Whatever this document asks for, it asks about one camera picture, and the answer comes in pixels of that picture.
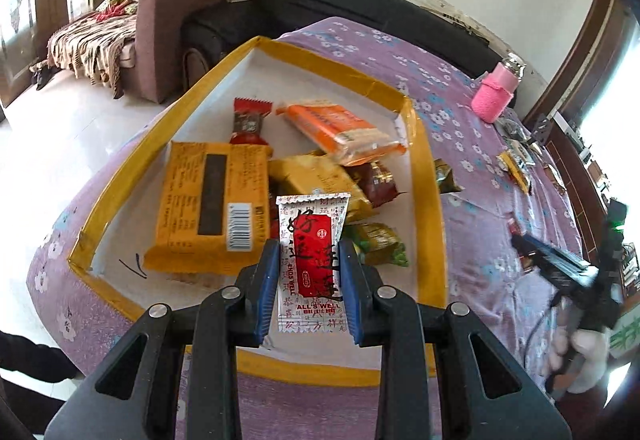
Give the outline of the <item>right gloved hand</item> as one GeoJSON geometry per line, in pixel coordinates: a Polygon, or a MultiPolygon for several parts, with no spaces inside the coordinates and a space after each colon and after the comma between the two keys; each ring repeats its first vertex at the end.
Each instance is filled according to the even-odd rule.
{"type": "Polygon", "coordinates": [[[541,372],[544,378],[562,368],[568,349],[573,347],[577,354],[584,358],[584,365],[567,386],[569,394],[584,394],[600,382],[606,371],[608,362],[608,343],[611,330],[605,328],[602,332],[584,330],[580,328],[573,334],[567,333],[567,321],[570,309],[560,310],[556,318],[556,327],[550,342],[546,364],[541,372]]]}

